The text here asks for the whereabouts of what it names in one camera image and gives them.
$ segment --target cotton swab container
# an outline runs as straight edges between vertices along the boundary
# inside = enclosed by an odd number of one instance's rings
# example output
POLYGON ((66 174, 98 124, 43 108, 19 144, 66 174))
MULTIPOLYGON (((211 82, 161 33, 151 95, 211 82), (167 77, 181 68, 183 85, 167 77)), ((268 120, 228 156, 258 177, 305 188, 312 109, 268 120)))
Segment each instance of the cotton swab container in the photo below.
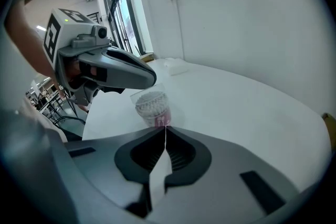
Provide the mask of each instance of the cotton swab container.
POLYGON ((171 121, 169 100, 162 84, 131 96, 135 110, 149 127, 167 126, 171 121))

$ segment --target person's arm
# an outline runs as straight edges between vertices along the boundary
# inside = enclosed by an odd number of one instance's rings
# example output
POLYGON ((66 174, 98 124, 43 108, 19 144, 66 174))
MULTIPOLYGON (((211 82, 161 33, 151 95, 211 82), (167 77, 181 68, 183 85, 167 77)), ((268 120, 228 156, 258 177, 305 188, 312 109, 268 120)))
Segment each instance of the person's arm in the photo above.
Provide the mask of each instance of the person's arm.
POLYGON ((30 65, 38 73, 50 77, 56 89, 63 95, 56 81, 54 70, 43 51, 41 39, 37 32, 30 28, 24 9, 24 1, 10 8, 5 20, 7 33, 30 65))

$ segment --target person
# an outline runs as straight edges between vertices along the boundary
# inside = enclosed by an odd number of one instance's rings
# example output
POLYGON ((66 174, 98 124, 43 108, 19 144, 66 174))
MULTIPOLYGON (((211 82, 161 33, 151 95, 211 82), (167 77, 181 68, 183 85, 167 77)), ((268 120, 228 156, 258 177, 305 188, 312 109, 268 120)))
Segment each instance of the person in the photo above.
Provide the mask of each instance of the person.
POLYGON ((30 101, 30 104, 31 104, 33 107, 36 107, 36 102, 35 102, 35 100, 32 99, 31 96, 29 96, 29 101, 30 101))
POLYGON ((48 93, 46 90, 43 90, 43 92, 41 93, 43 97, 47 98, 48 97, 48 93))
MULTIPOLYGON (((14 62, 15 67, 11 69, 3 68, 1 80, 13 81, 13 83, 19 81, 21 84, 23 83, 29 85, 36 74, 28 66, 28 64, 30 64, 30 66, 38 73, 50 77, 53 80, 56 89, 59 91, 60 96, 64 97, 64 93, 60 90, 56 81, 54 70, 43 51, 42 41, 37 32, 31 29, 29 23, 27 22, 25 8, 27 8, 31 1, 33 0, 12 1, 9 11, 6 14, 4 22, 6 33, 0 34, 0 36, 5 39, 3 42, 5 47, 1 48, 2 51, 0 52, 0 55, 6 55, 6 58, 4 61, 1 61, 1 64, 6 64, 8 62, 7 66, 10 66, 10 62, 14 62), (9 42, 6 34, 8 34, 12 42, 9 42)), ((80 74, 81 72, 79 70, 78 61, 73 60, 67 63, 66 75, 69 80, 80 74)), ((16 95, 19 94, 21 88, 22 87, 20 85, 14 87, 13 90, 16 95)), ((11 93, 9 90, 7 91, 8 92, 5 91, 1 95, 1 103, 5 109, 18 108, 19 106, 17 111, 20 114, 40 122, 45 128, 57 131, 61 139, 64 142, 67 141, 64 132, 56 128, 51 121, 42 116, 36 109, 33 109, 26 98, 23 98, 21 102, 16 102, 15 100, 14 102, 9 103, 6 96, 10 96, 11 93)))
POLYGON ((40 94, 38 95, 38 102, 41 103, 41 106, 43 106, 45 103, 47 103, 47 100, 46 100, 46 98, 42 95, 42 93, 40 93, 40 94))

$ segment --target robotic arm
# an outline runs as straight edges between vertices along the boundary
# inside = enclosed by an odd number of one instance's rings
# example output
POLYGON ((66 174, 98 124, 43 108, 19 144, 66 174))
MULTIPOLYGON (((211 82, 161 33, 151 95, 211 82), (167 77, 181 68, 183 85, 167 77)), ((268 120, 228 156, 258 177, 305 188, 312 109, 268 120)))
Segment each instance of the robotic arm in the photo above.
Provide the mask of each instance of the robotic arm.
POLYGON ((156 82, 156 74, 133 54, 110 46, 105 27, 79 12, 53 9, 43 49, 60 85, 74 95, 69 101, 88 105, 99 90, 122 93, 124 89, 146 89, 156 82), (79 61, 81 75, 69 82, 65 62, 79 61), (93 76, 91 67, 96 67, 93 76))

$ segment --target white wall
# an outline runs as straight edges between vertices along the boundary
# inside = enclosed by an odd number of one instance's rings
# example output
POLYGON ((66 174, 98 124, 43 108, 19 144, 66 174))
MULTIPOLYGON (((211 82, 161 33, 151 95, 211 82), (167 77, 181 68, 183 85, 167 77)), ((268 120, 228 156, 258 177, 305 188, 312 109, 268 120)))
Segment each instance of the white wall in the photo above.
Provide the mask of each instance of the white wall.
POLYGON ((336 115, 335 26, 323 0, 142 0, 154 53, 268 84, 336 115))

